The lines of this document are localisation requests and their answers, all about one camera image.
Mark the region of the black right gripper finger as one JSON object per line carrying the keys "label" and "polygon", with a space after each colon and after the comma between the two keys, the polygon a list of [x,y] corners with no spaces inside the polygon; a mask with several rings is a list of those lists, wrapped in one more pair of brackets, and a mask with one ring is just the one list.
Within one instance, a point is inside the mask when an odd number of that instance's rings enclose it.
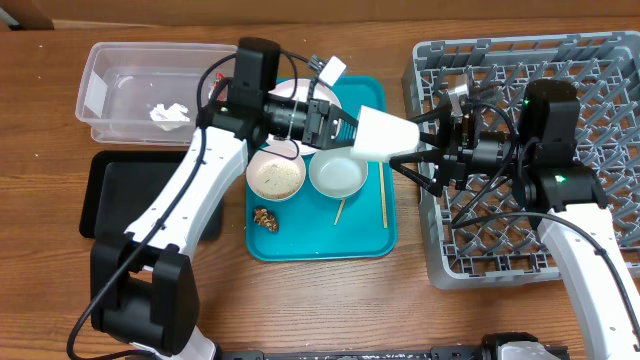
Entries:
{"label": "black right gripper finger", "polygon": [[[429,112],[423,113],[421,115],[414,116],[409,119],[410,122],[415,124],[423,124],[423,123],[435,123],[440,120],[448,121],[450,118],[450,106],[445,105],[441,107],[437,107]],[[445,136],[440,135],[439,133],[431,134],[428,132],[421,132],[419,139],[421,142],[432,145],[432,146],[444,146],[446,144]]]}
{"label": "black right gripper finger", "polygon": [[[441,149],[432,149],[411,154],[403,154],[392,156],[388,163],[391,169],[405,176],[409,180],[419,185],[422,189],[430,194],[441,197],[444,184],[441,180],[440,171],[436,169],[443,160],[445,152]],[[405,166],[405,163],[426,163],[433,164],[435,169],[432,177],[427,177],[417,171],[411,170]]]}

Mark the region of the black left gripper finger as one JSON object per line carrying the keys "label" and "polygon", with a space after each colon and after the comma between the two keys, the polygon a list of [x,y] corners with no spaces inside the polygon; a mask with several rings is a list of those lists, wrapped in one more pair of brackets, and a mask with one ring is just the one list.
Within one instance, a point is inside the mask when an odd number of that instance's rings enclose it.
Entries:
{"label": "black left gripper finger", "polygon": [[342,147],[350,147],[354,144],[353,135],[329,135],[324,142],[324,149],[331,150]]}
{"label": "black left gripper finger", "polygon": [[342,131],[356,128],[358,121],[337,105],[331,105],[329,107],[329,125],[335,131]]}

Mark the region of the grey bowl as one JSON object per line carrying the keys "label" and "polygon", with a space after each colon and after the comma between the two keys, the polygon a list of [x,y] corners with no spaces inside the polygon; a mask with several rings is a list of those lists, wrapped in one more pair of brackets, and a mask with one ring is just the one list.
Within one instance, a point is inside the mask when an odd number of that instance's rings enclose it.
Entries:
{"label": "grey bowl", "polygon": [[356,159],[351,147],[316,152],[309,163],[309,179],[322,195],[342,199],[357,193],[368,177],[368,163]]}

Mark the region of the white cup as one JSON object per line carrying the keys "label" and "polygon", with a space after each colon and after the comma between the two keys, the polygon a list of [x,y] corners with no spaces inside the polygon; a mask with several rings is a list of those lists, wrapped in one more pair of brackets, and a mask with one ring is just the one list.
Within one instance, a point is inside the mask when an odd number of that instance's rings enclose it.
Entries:
{"label": "white cup", "polygon": [[351,157],[388,162],[393,156],[413,153],[420,142],[417,124],[400,117],[362,106]]}

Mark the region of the white napkin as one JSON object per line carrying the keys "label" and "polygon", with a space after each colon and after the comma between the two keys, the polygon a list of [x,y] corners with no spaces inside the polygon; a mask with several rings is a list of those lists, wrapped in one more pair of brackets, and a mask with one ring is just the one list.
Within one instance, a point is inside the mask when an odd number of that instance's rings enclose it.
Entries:
{"label": "white napkin", "polygon": [[174,103],[169,107],[157,104],[150,112],[151,120],[165,131],[171,131],[181,127],[190,121],[189,109],[179,103]]}

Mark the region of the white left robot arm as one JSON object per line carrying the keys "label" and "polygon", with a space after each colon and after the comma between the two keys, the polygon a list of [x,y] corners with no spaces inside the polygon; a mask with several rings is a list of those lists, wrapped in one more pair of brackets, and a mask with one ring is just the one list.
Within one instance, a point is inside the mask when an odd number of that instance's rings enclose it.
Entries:
{"label": "white left robot arm", "polygon": [[320,150],[353,144],[357,120],[338,106],[274,94],[284,56],[273,41],[242,38],[233,74],[211,90],[197,87],[191,144],[158,197],[124,232],[94,244],[91,300],[80,322],[126,343],[129,356],[218,357],[197,326],[192,259],[226,190],[267,138]]}

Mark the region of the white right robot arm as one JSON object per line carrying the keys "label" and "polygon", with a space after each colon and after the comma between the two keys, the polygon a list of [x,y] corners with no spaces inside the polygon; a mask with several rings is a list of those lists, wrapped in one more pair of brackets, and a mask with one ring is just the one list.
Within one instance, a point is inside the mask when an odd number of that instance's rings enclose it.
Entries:
{"label": "white right robot arm", "polygon": [[592,359],[639,356],[639,292],[615,239],[608,197],[596,172],[575,160],[580,114],[576,88],[561,80],[528,83],[517,121],[469,87],[438,108],[414,117],[436,121],[428,144],[390,158],[389,165],[434,196],[470,176],[488,183],[468,203],[473,208],[497,185],[511,181],[519,210],[551,253]]}

